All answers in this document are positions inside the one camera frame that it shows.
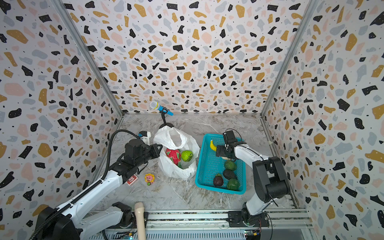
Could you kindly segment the dark avocado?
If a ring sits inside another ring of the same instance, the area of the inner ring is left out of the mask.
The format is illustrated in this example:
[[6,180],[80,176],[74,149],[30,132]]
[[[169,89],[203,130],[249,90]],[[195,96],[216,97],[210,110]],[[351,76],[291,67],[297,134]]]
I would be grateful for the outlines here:
[[238,179],[238,177],[236,176],[235,172],[232,171],[232,170],[229,170],[229,169],[225,169],[223,171],[223,176],[227,179],[227,180],[231,180],[231,179]]

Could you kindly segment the white plastic bag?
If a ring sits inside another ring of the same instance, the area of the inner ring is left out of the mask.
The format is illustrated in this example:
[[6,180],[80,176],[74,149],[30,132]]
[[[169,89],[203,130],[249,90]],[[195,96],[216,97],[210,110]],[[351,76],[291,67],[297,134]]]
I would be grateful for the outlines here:
[[154,143],[163,146],[159,166],[166,176],[188,180],[196,174],[200,147],[192,136],[164,126],[155,134]]

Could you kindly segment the pink dragon fruit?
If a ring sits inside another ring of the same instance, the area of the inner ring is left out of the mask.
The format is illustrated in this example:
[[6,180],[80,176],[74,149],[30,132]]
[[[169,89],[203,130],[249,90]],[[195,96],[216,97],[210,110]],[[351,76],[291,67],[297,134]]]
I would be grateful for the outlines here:
[[179,168],[181,168],[181,152],[179,150],[166,149],[166,156]]

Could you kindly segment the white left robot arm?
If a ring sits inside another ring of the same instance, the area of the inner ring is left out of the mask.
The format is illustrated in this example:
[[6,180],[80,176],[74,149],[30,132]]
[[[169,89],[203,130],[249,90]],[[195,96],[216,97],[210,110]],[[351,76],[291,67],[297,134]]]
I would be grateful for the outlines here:
[[134,138],[126,144],[125,152],[114,164],[111,164],[112,145],[108,146],[106,168],[100,178],[67,202],[56,208],[47,207],[39,213],[31,240],[85,240],[110,227],[145,224],[143,211],[135,214],[132,207],[121,202],[87,216],[104,197],[139,174],[141,165],[160,157],[162,145],[146,144],[142,133],[126,133]]

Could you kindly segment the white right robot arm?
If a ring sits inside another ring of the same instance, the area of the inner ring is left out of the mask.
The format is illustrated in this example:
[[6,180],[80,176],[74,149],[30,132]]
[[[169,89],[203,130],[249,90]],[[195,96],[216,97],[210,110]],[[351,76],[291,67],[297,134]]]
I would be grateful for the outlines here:
[[241,216],[245,225],[255,225],[270,204],[290,193],[282,160],[253,150],[246,142],[238,140],[233,130],[224,132],[223,138],[224,145],[216,146],[213,141],[210,142],[216,156],[232,162],[241,160],[253,170],[256,193],[244,204]]

